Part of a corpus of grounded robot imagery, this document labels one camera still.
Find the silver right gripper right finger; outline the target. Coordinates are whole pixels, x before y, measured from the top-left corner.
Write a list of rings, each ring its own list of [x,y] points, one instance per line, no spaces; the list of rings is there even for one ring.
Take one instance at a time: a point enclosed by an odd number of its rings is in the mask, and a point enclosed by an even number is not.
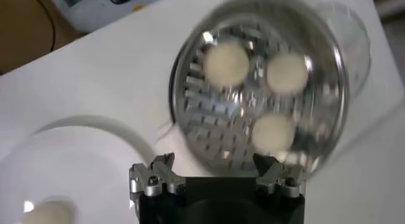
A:
[[[281,196],[288,199],[305,197],[306,179],[304,168],[285,165],[273,156],[254,153],[252,156],[258,171],[255,195],[258,199]]]

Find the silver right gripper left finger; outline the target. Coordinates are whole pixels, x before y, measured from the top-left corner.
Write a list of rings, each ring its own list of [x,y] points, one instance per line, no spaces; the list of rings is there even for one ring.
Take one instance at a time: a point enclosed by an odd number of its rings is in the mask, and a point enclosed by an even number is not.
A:
[[[133,164],[129,169],[130,200],[135,202],[141,195],[160,196],[164,192],[181,196],[185,193],[185,177],[174,173],[173,152],[156,156],[147,167],[142,163]]]

